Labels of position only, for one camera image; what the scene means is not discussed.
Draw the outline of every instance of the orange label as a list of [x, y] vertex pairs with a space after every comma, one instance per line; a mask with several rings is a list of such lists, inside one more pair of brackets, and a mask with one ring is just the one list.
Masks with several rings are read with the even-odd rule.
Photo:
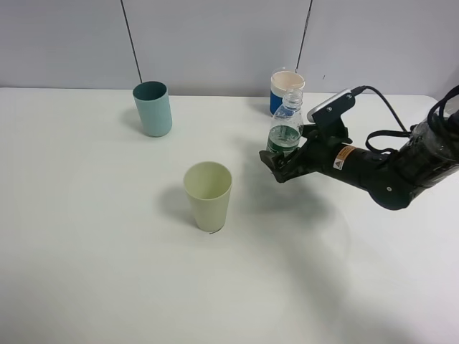
[[345, 145], [338, 153], [338, 155], [335, 158], [335, 161], [333, 162], [333, 168], [336, 168], [337, 170], [342, 170], [344, 161], [346, 158], [351, 154], [351, 152], [356, 149], [352, 145]]

